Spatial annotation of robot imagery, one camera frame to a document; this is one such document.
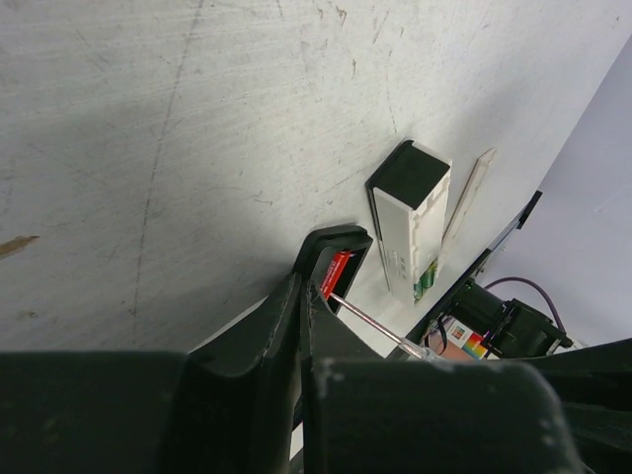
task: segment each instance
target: wire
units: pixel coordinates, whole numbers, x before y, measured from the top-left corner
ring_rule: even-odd
[[[443,326],[443,316],[440,316],[436,321],[438,324],[438,331],[441,333],[441,342],[443,343],[443,349],[438,356],[441,356],[447,349],[447,333],[445,332],[445,326]]]
[[[555,307],[555,304],[553,304],[553,300],[548,295],[548,293],[544,291],[544,288],[542,288],[542,286],[537,284],[535,281],[532,281],[528,278],[523,278],[522,276],[506,276],[504,278],[497,279],[496,281],[492,281],[490,284],[485,286],[485,289],[493,288],[497,284],[505,283],[506,281],[519,281],[521,283],[528,284],[532,288],[535,288],[535,290],[542,295],[542,297],[546,301],[546,304],[548,304],[549,309],[553,314],[553,319],[555,319],[555,323],[557,324],[557,327],[560,329],[560,331],[566,333],[566,329],[564,328],[564,324],[562,324],[562,319],[560,318],[560,313],[557,312],[557,308]]]
[[[447,349],[447,333],[445,332],[445,326],[443,325],[443,318],[444,317],[445,317],[445,315],[442,314],[441,316],[439,316],[438,318],[436,318],[434,320],[436,322],[436,327],[438,328],[438,331],[441,334],[441,342],[443,344],[443,349],[441,349],[441,352],[437,354],[438,356],[441,356],[445,352],[445,350]],[[424,344],[425,344],[425,346],[427,348],[431,348],[430,336],[431,336],[430,333],[428,333],[424,337]]]

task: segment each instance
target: red label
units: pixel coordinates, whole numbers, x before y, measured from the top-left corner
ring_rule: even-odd
[[[320,289],[325,295],[325,299],[329,298],[332,294],[332,291],[338,282],[338,278],[340,278],[340,275],[343,274],[345,265],[349,261],[351,255],[352,253],[349,251],[339,252],[334,256],[332,263],[329,264],[323,284],[320,285]]]

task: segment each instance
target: white box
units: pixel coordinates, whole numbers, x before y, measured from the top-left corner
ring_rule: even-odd
[[[406,141],[366,184],[389,290],[408,307],[419,303],[420,278],[437,263],[449,180],[448,164]]]

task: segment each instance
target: metal screwdriver shaft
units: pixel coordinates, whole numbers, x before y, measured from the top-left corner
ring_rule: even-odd
[[[330,298],[333,298],[336,301],[338,301],[340,304],[342,304],[344,307],[349,309],[352,313],[354,313],[355,316],[360,318],[362,321],[369,324],[370,326],[378,330],[380,333],[382,333],[384,336],[386,336],[390,340],[397,343],[399,348],[405,353],[411,356],[414,356],[416,358],[421,358],[421,359],[429,358],[427,351],[425,351],[425,348],[420,348],[418,345],[416,345],[415,343],[412,343],[406,338],[400,338],[395,333],[393,333],[390,329],[385,328],[384,326],[379,324],[377,321],[375,321],[373,318],[371,318],[368,314],[364,313],[361,309],[356,308],[351,303],[341,298],[337,294],[331,293]]]

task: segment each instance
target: gray wall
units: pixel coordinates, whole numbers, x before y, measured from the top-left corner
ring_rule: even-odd
[[[499,150],[457,275],[541,182],[629,11],[5,0],[0,242],[39,238],[0,261],[0,348],[191,348],[266,295],[310,229],[372,228],[363,183],[405,137],[452,160],[449,208]],[[381,275],[375,252],[370,265]],[[363,278],[358,299],[393,307]]]
[[[571,336],[632,337],[632,40],[621,51],[540,188],[524,229],[486,281],[516,275],[547,289]],[[528,287],[495,290],[544,310]]]

